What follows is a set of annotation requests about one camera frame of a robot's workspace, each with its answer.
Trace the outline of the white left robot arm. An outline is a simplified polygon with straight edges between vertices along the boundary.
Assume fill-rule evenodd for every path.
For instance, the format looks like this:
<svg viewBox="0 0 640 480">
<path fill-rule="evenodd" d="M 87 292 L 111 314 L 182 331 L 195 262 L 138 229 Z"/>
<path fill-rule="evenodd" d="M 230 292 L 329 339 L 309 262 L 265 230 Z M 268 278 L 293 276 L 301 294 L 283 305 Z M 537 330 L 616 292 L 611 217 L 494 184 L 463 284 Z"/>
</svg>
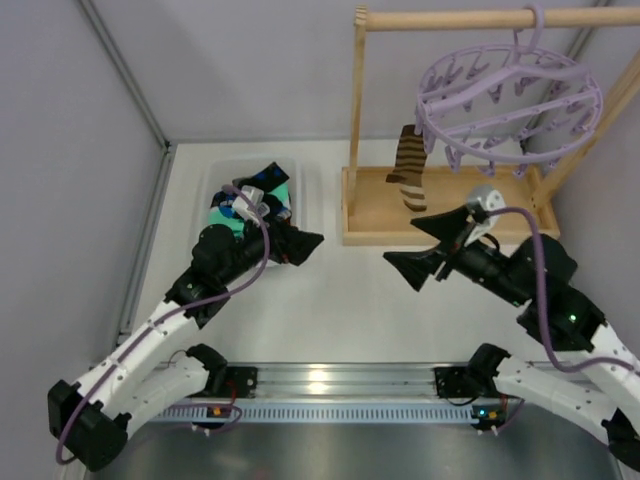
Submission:
<svg viewBox="0 0 640 480">
<path fill-rule="evenodd" d="M 189 267 L 150 317 L 93 369 L 49 390 L 57 462 L 79 461 L 99 471 L 160 413 L 193 394 L 218 390 L 227 361 L 204 344 L 189 348 L 174 367 L 159 365 L 220 312 L 236 292 L 231 283 L 247 272 L 259 277 L 270 261 L 299 266 L 323 240 L 286 221 L 248 226 L 242 238 L 224 225 L 204 228 Z"/>
</svg>

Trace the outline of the black blue sock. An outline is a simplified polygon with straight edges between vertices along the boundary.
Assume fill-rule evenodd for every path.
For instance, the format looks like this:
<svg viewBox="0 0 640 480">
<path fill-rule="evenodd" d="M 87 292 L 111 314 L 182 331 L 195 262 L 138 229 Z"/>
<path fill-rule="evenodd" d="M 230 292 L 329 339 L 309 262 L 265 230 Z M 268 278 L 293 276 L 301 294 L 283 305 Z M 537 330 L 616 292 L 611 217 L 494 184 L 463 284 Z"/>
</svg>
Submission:
<svg viewBox="0 0 640 480">
<path fill-rule="evenodd" d="M 261 171 L 232 180 L 232 185 L 239 190 L 252 187 L 263 192 L 262 199 L 256 203 L 259 213 L 264 218 L 279 217 L 289 221 L 292 216 L 291 198 L 289 193 L 289 175 L 276 163 L 271 162 Z M 233 207 L 236 195 L 217 192 L 211 201 L 211 213 L 219 213 L 226 220 L 245 220 Z"/>
</svg>

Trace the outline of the green sock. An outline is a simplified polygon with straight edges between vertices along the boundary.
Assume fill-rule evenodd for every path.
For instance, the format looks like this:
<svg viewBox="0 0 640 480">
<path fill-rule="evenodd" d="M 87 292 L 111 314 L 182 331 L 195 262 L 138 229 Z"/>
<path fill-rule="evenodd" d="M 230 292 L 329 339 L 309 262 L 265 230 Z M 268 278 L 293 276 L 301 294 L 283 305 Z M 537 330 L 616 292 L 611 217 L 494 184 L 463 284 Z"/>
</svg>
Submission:
<svg viewBox="0 0 640 480">
<path fill-rule="evenodd" d="M 208 213 L 207 222 L 209 225 L 222 225 L 228 227 L 237 240 L 244 238 L 245 221 L 235 214 L 230 207 L 212 207 Z"/>
</svg>

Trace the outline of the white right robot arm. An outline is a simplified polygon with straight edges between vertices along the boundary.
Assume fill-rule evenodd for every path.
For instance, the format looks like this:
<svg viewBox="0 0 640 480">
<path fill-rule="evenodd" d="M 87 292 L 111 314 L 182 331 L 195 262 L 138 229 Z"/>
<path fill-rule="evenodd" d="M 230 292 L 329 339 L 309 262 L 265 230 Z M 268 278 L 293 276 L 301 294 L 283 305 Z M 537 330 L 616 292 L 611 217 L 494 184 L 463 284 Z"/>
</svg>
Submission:
<svg viewBox="0 0 640 480">
<path fill-rule="evenodd" d="M 500 215 L 520 214 L 531 230 L 511 254 L 488 233 L 472 231 Z M 482 344 L 467 362 L 464 378 L 474 397 L 515 397 L 582 428 L 630 469 L 639 468 L 639 359 L 617 336 L 605 314 L 572 287 L 577 270 L 558 240 L 539 231 L 521 207 L 463 206 L 412 225 L 437 239 L 418 252 L 384 253 L 414 290 L 428 278 L 456 272 L 498 298 L 521 308 L 518 324 L 538 342 L 559 376 L 514 354 Z"/>
</svg>

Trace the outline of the brown striped sock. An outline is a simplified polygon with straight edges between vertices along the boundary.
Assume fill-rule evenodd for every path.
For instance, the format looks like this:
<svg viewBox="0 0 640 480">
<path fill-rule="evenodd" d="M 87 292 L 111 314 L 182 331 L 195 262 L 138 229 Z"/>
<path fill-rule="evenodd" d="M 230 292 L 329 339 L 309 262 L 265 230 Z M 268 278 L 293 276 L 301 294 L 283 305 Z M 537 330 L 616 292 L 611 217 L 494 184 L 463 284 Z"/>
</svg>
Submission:
<svg viewBox="0 0 640 480">
<path fill-rule="evenodd" d="M 386 182 L 398 186 L 404 205 L 416 213 L 427 210 L 422 183 L 426 160 L 422 136 L 415 133 L 414 124 L 404 125 L 397 142 L 394 167 L 386 176 Z"/>
</svg>

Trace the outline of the lilac round clip hanger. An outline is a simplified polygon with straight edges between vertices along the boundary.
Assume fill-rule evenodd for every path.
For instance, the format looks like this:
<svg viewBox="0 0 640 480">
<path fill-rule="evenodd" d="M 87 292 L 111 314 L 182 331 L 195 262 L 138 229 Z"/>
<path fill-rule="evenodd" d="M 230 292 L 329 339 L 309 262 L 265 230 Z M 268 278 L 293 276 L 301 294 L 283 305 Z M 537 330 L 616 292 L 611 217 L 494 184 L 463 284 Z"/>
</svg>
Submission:
<svg viewBox="0 0 640 480">
<path fill-rule="evenodd" d="M 509 165 L 517 177 L 531 165 L 554 168 L 595 133 L 602 90 L 587 65 L 540 47 L 546 22 L 534 16 L 530 38 L 452 51 L 431 64 L 416 93 L 415 133 L 431 153 L 442 145 L 458 171 L 466 157 L 487 176 Z"/>
</svg>

